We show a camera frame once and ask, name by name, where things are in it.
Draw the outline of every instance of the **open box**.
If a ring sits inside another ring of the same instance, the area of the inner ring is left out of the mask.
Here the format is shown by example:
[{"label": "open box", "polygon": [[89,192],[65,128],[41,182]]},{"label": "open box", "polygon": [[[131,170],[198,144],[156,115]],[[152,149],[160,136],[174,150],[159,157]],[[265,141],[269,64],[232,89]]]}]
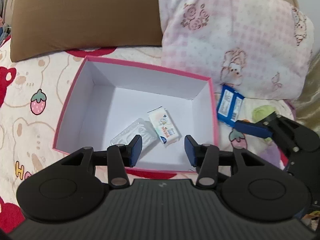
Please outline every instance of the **open box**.
[{"label": "open box", "polygon": [[194,171],[184,137],[218,145],[212,81],[175,69],[101,57],[86,57],[71,85],[53,142],[72,153],[92,146],[106,150],[110,141],[138,118],[163,106],[182,135],[167,147],[158,141],[141,153],[137,169]]}]

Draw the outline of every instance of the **blue package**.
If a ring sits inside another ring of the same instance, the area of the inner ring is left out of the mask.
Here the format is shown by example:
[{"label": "blue package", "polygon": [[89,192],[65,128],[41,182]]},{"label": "blue package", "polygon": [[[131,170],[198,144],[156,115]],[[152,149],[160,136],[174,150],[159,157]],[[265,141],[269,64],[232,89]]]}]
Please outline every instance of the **blue package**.
[{"label": "blue package", "polygon": [[221,97],[217,107],[218,120],[234,127],[238,120],[240,108],[244,96],[232,87],[222,86]]}]

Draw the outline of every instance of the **soap wrapper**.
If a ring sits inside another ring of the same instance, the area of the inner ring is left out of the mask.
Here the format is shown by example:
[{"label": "soap wrapper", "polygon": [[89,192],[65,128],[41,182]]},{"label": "soap wrapper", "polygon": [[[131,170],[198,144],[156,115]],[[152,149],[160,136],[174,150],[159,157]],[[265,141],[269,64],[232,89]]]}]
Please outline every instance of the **soap wrapper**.
[{"label": "soap wrapper", "polygon": [[222,86],[220,101],[217,107],[218,120],[234,127],[238,120],[244,96],[232,87]]},{"label": "soap wrapper", "polygon": [[152,126],[143,119],[139,118],[126,129],[119,133],[111,140],[111,145],[115,144],[129,144],[135,135],[142,137],[142,151],[143,152],[150,144],[158,140],[158,136],[153,130]]},{"label": "soap wrapper", "polygon": [[181,135],[163,106],[148,112],[150,122],[164,146],[179,141]]}]

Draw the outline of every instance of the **wall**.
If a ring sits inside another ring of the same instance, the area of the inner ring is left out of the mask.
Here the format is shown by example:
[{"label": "wall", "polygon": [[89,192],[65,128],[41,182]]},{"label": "wall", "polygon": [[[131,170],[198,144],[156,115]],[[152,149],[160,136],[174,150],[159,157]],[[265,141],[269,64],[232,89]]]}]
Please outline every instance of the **wall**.
[{"label": "wall", "polygon": [[307,15],[315,27],[314,55],[320,50],[320,0],[298,0],[301,11]]}]

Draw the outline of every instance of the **blanket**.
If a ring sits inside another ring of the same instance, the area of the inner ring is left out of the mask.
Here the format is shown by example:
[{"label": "blanket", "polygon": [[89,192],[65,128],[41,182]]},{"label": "blanket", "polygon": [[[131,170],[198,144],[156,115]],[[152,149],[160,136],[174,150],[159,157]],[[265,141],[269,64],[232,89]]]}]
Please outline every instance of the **blanket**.
[{"label": "blanket", "polygon": [[284,0],[159,0],[162,65],[211,76],[247,98],[295,99],[312,22]]}]

